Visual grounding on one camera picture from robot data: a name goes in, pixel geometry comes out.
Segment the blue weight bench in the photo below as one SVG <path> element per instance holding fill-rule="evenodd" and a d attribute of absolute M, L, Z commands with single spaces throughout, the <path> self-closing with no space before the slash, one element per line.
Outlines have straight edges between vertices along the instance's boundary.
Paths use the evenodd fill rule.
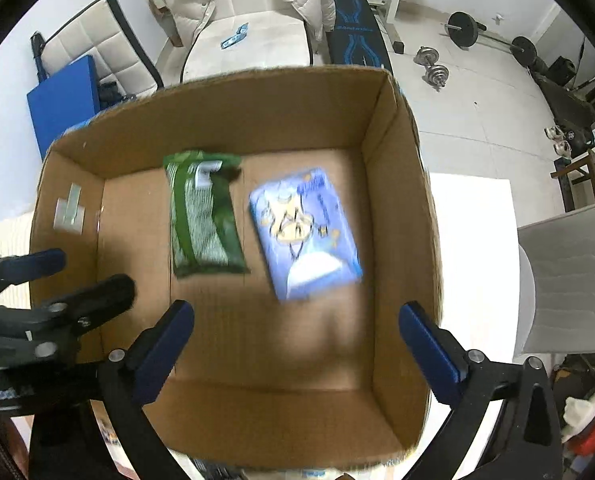
<path fill-rule="evenodd" d="M 392 73 L 390 49 L 403 54 L 394 25 L 399 0 L 334 0 L 335 25 L 327 33 L 329 58 L 335 65 L 361 65 Z"/>

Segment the green snack packet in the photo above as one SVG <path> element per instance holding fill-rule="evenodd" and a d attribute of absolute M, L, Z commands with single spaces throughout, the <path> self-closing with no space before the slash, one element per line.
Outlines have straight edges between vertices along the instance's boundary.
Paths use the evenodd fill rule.
<path fill-rule="evenodd" d="M 204 151 L 164 158 L 176 278 L 248 271 L 230 194 L 230 183 L 239 176 L 240 165 L 238 156 Z"/>

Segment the blue foam mat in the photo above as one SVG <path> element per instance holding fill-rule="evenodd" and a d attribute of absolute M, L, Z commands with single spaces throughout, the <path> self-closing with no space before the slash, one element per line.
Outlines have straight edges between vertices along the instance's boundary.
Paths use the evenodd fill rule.
<path fill-rule="evenodd" d="M 62 134 L 88 122 L 101 110 L 96 64 L 78 58 L 27 93 L 27 103 L 41 158 Z"/>

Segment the cardboard box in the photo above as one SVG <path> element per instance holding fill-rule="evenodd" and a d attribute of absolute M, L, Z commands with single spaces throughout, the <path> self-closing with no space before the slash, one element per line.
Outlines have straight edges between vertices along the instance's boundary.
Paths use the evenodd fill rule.
<path fill-rule="evenodd" d="M 32 302 L 134 280 L 84 362 L 190 304 L 193 333 L 145 409 L 175 451 L 253 469 L 405 457 L 429 389 L 398 313 L 441 307 L 419 145 L 376 68 L 250 70 L 115 107 L 47 151 L 30 247 L 67 263 Z"/>

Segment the white padded chair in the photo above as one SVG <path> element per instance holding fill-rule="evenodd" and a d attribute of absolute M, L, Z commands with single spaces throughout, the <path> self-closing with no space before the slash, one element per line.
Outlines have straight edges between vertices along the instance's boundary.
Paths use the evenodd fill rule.
<path fill-rule="evenodd" d="M 265 11 L 212 21 L 186 56 L 180 80 L 311 64 L 304 21 L 291 10 Z"/>

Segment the blue bear tissue pack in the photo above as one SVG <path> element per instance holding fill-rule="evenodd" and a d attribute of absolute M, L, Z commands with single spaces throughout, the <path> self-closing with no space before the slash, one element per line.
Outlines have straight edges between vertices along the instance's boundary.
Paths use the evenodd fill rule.
<path fill-rule="evenodd" d="M 280 301 L 363 278 L 353 232 L 325 170 L 266 182 L 250 193 L 248 206 Z"/>

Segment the barbell on floor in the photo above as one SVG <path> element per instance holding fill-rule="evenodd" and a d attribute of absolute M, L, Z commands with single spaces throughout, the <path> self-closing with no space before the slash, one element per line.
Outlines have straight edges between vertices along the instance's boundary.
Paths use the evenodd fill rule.
<path fill-rule="evenodd" d="M 537 49 L 529 38 L 516 36 L 508 41 L 491 35 L 484 24 L 474 20 L 468 13 L 457 11 L 450 14 L 444 27 L 450 40 L 460 49 L 470 49 L 484 38 L 506 47 L 515 61 L 525 68 L 532 67 L 537 61 Z"/>

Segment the chrome dumbbell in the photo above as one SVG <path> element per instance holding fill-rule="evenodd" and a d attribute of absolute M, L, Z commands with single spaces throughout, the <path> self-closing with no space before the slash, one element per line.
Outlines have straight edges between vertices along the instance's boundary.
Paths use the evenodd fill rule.
<path fill-rule="evenodd" d="M 436 91 L 446 86 L 450 73 L 446 66 L 439 64 L 439 51 L 432 47 L 419 47 L 413 62 L 424 68 L 423 80 Z"/>

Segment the grey chair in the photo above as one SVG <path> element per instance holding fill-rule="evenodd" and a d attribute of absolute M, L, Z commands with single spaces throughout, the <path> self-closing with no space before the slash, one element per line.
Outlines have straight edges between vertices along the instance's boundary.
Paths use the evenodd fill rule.
<path fill-rule="evenodd" d="M 514 353 L 595 353 L 595 204 L 518 229 Z"/>

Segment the white folding padded seat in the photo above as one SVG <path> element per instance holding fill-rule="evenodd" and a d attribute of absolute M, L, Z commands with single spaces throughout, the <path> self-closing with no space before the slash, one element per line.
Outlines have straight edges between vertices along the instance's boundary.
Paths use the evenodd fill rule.
<path fill-rule="evenodd" d="M 164 87 L 118 0 L 93 0 L 52 36 L 34 32 L 30 42 L 39 81 L 88 56 L 99 83 L 116 84 L 122 96 L 144 98 Z"/>

